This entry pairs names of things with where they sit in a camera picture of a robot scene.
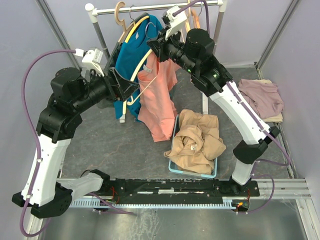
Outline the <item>pale peach plastic hanger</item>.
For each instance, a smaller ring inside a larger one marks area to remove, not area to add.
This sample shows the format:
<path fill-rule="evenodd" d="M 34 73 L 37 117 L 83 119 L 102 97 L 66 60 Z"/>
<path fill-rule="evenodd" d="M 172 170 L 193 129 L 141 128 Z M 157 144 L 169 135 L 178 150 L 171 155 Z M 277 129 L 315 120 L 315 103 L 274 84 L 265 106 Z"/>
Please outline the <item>pale peach plastic hanger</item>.
<path fill-rule="evenodd" d="M 187 19 L 185 21 L 185 32 L 188 33 L 191 30 L 190 20 L 192 17 L 192 9 L 190 7 L 186 10 L 186 17 Z"/>

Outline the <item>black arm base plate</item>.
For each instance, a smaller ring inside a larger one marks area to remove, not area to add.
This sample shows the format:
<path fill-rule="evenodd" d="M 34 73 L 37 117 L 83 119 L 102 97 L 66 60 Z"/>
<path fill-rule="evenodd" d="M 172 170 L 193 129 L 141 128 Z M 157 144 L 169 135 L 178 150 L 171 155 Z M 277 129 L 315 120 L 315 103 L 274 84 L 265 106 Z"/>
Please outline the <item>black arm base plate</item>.
<path fill-rule="evenodd" d="M 117 204 L 174 205 L 221 204 L 223 197 L 259 197 L 258 183 L 250 180 L 238 186 L 218 179 L 123 179 L 109 180 L 94 192 L 115 197 Z"/>

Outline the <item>yellow plastic hanger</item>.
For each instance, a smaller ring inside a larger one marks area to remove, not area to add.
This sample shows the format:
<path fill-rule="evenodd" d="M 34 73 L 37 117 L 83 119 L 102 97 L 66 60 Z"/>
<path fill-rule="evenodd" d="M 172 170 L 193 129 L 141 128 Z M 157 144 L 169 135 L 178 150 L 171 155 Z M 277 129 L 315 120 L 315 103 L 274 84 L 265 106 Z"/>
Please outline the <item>yellow plastic hanger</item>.
<path fill-rule="evenodd" d="M 139 26 L 142 24 L 143 21 L 145 21 L 146 19 L 149 19 L 150 16 L 146 15 L 144 17 L 142 17 L 140 20 L 138 20 L 132 27 L 132 29 L 129 31 L 128 35 L 126 36 L 124 42 L 128 43 L 131 36 L 134 34 L 134 32 L 139 28 Z"/>

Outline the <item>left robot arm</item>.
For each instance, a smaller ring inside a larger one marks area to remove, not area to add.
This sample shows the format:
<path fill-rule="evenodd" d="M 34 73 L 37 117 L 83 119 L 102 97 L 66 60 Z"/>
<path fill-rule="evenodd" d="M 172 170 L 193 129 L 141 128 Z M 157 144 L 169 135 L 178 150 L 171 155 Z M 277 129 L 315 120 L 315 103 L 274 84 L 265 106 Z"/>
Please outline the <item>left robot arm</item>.
<path fill-rule="evenodd" d="M 66 150 L 83 121 L 81 114 L 101 100 L 125 101 L 140 88 L 138 83 L 120 76 L 114 67 L 102 75 L 95 70 L 91 73 L 87 81 L 79 69 L 67 67 L 50 82 L 53 93 L 35 129 L 41 156 L 36 156 L 32 164 L 33 169 L 39 164 L 39 169 L 27 205 L 39 219 L 61 216 L 73 201 L 91 192 L 106 195 L 112 187 L 110 176 L 97 169 L 67 183 L 57 181 Z"/>

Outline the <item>pink t shirt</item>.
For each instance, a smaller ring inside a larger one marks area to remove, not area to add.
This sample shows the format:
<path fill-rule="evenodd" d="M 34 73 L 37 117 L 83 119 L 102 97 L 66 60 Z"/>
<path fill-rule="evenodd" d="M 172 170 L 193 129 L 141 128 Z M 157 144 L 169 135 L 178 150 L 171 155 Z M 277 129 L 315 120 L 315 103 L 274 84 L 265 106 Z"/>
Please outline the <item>pink t shirt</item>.
<path fill-rule="evenodd" d="M 142 91 L 138 120 L 150 130 L 154 142 L 168 141 L 172 136 L 177 110 L 170 91 L 178 83 L 176 71 L 179 68 L 170 59 L 158 62 L 151 53 L 143 70 L 137 74 Z"/>

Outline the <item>orange plastic hanger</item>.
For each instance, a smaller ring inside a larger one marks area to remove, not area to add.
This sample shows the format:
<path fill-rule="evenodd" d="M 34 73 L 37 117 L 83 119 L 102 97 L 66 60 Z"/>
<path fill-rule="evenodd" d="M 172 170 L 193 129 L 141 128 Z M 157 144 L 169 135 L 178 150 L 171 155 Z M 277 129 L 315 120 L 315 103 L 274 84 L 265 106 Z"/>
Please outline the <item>orange plastic hanger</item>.
<path fill-rule="evenodd" d="M 193 26 L 195 29 L 200 29 L 201 25 L 200 25 L 200 15 L 202 14 L 203 11 L 203 3 L 201 2 L 200 5 L 200 11 L 199 13 L 197 13 L 193 8 L 190 8 L 190 13 L 192 16 L 192 21 L 193 21 Z"/>

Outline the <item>beige t shirt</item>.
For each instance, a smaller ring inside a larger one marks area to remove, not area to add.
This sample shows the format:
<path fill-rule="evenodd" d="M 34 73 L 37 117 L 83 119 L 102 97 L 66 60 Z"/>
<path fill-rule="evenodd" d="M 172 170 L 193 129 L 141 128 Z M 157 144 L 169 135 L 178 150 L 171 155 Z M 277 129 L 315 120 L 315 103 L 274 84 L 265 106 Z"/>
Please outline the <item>beige t shirt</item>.
<path fill-rule="evenodd" d="M 178 116 L 178 126 L 171 150 L 164 152 L 164 156 L 182 170 L 210 175 L 215 159 L 226 150 L 220 138 L 218 117 L 183 109 Z"/>

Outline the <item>teal blue t shirt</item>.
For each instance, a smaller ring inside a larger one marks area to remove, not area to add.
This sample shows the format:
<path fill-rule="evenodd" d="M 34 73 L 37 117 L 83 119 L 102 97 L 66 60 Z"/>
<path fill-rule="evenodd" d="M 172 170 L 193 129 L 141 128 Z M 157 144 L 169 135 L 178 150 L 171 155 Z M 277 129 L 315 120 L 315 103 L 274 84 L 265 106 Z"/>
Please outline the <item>teal blue t shirt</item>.
<path fill-rule="evenodd" d="M 150 49 L 147 41 L 157 37 L 158 31 L 162 29 L 163 26 L 158 18 L 154 15 L 149 15 L 149 18 L 144 20 L 133 33 L 128 43 L 123 42 L 116 60 L 115 69 L 124 78 L 131 79 L 138 63 Z"/>

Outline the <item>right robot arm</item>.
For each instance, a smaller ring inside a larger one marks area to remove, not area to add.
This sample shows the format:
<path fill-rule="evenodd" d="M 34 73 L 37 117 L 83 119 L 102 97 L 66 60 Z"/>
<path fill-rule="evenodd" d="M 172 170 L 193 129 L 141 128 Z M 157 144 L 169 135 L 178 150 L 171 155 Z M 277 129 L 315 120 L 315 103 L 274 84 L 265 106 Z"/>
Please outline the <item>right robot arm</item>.
<path fill-rule="evenodd" d="M 180 32 L 171 36 L 166 33 L 162 29 L 147 41 L 157 60 L 172 60 L 188 72 L 193 85 L 227 114 L 242 136 L 233 150 L 237 162 L 229 183 L 231 193 L 240 196 L 248 189 L 254 163 L 280 130 L 266 124 L 241 95 L 231 74 L 214 56 L 215 42 L 206 30 L 191 29 L 185 42 L 180 41 Z"/>

